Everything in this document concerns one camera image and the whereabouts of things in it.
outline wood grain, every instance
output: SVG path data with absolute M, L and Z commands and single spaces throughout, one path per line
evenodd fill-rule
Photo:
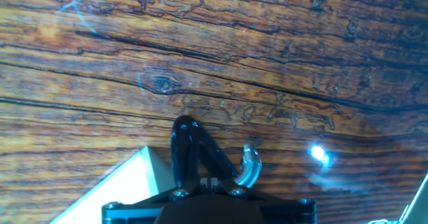
M 0 221 L 47 223 L 190 114 L 320 223 L 398 219 L 428 169 L 428 0 L 0 0 Z M 328 165 L 310 156 L 314 145 Z

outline bolt head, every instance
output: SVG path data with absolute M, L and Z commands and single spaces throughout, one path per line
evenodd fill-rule
M 234 188 L 234 189 L 230 192 L 230 195 L 233 195 L 233 196 L 238 197 L 238 196 L 242 196 L 242 195 L 244 195 L 246 192 L 247 192 L 247 191 L 246 191 L 244 188 L 237 187 L 237 188 Z
M 176 197 L 187 197 L 189 196 L 189 192 L 184 189 L 178 189 L 173 192 L 173 195 Z
M 300 203 L 303 203 L 303 204 L 315 203 L 314 199 L 303 199 L 303 198 L 300 198 L 300 199 L 298 199 L 298 201 Z
M 114 209 L 117 208 L 121 205 L 122 203 L 117 202 L 117 201 L 112 201 L 111 203 L 105 204 L 104 207 L 107 209 Z

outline chrome pipe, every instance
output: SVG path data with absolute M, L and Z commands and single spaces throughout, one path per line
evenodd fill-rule
M 261 171 L 261 160 L 255 146 L 246 144 L 243 146 L 241 163 L 242 173 L 235 178 L 238 185 L 251 188 L 256 182 Z

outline wooden surface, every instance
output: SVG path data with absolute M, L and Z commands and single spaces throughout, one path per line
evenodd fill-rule
M 0 222 L 47 223 L 173 120 L 319 223 L 398 219 L 428 170 L 428 0 L 0 0 Z M 321 146 L 322 165 L 310 155 Z

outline black metal bracket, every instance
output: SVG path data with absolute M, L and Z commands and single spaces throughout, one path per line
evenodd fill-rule
M 108 203 L 103 224 L 316 223 L 315 200 L 282 200 L 238 185 L 236 168 L 190 116 L 175 120 L 171 154 L 177 188 L 132 205 Z M 199 178 L 198 160 L 212 177 Z

